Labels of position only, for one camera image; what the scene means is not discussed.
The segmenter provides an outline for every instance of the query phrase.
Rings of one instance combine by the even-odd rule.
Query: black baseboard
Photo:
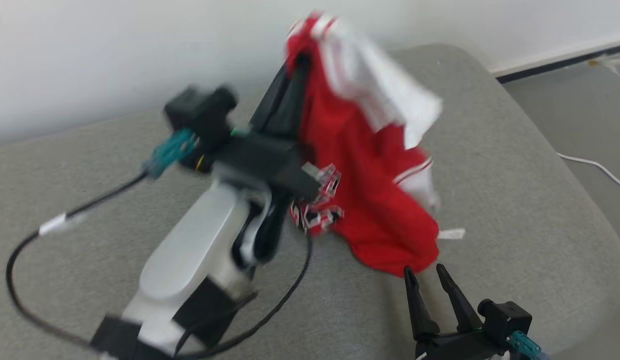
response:
[[[527,70],[499,76],[497,77],[497,80],[499,80],[501,84],[505,84],[508,82],[513,82],[514,80],[527,78],[528,76],[547,73],[547,71],[557,70],[557,69],[565,68],[566,66],[572,66],[574,64],[586,62],[588,60],[600,57],[601,55],[613,55],[617,53],[620,53],[620,46],[611,47],[611,48],[607,48],[606,50],[592,52],[590,54],[573,57],[571,59],[558,61],[556,63],[544,64],[543,66],[529,68]]]

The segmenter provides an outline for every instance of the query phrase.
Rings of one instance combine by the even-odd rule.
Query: white baseboard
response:
[[[499,76],[518,73],[519,71],[538,68],[539,66],[580,57],[581,55],[595,53],[596,51],[615,48],[616,46],[620,46],[620,34],[609,36],[607,38],[600,38],[594,41],[585,41],[577,45],[571,45],[557,50],[544,52],[543,54],[525,57],[502,66],[489,68],[488,71],[490,71],[497,78]]]

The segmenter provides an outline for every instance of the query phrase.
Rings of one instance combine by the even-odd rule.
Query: printed graphic on shirt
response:
[[[343,209],[337,205],[328,205],[337,193],[341,180],[341,173],[334,164],[330,164],[319,170],[316,176],[321,184],[319,194],[311,203],[293,202],[290,214],[296,226],[306,233],[308,230],[313,235],[322,233],[343,217]]]

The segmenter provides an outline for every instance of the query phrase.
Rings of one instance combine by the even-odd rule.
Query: white cable label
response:
[[[38,228],[38,234],[42,237],[50,231],[58,228],[65,223],[65,212],[41,224]]]
[[[441,240],[462,240],[465,237],[464,228],[451,228],[450,230],[442,230],[438,233],[438,239]]]

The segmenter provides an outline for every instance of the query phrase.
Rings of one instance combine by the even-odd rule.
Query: red cloth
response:
[[[321,169],[323,192],[310,204],[292,205],[292,218],[312,234],[328,227],[343,235],[353,254],[367,266],[403,277],[408,265],[423,271],[438,257],[439,227],[396,177],[428,161],[419,148],[404,148],[404,128],[373,132],[351,100],[330,89],[310,16],[287,41],[287,68],[300,53],[310,55],[301,139],[313,155],[307,160]]]

